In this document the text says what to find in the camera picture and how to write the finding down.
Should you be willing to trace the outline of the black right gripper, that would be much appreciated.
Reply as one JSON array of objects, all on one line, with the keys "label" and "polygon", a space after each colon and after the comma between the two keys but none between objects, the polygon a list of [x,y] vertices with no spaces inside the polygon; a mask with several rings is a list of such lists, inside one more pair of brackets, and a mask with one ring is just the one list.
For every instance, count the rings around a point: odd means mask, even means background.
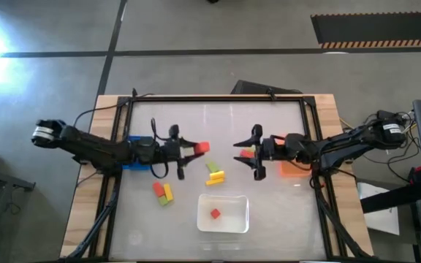
[{"label": "black right gripper", "polygon": [[248,165],[254,169],[254,179],[257,181],[266,178],[266,168],[263,161],[284,160],[284,147],[277,145],[274,136],[262,139],[262,126],[255,124],[252,128],[252,137],[242,142],[237,142],[234,146],[255,147],[254,157],[235,157],[234,160]]}]

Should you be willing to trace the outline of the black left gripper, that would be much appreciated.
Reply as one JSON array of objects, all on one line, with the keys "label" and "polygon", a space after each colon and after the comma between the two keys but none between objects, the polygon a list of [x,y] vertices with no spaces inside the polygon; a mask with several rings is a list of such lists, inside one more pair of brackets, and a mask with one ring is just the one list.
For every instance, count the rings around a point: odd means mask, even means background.
[{"label": "black left gripper", "polygon": [[164,144],[161,147],[161,150],[162,157],[164,158],[164,176],[167,176],[169,172],[168,163],[176,162],[178,179],[183,180],[185,178],[183,168],[191,161],[203,156],[203,153],[182,157],[181,148],[194,148],[196,145],[198,145],[198,142],[190,142],[185,140],[183,137],[179,136],[179,132],[180,129],[178,124],[173,124],[169,129],[170,137],[164,140]]}]

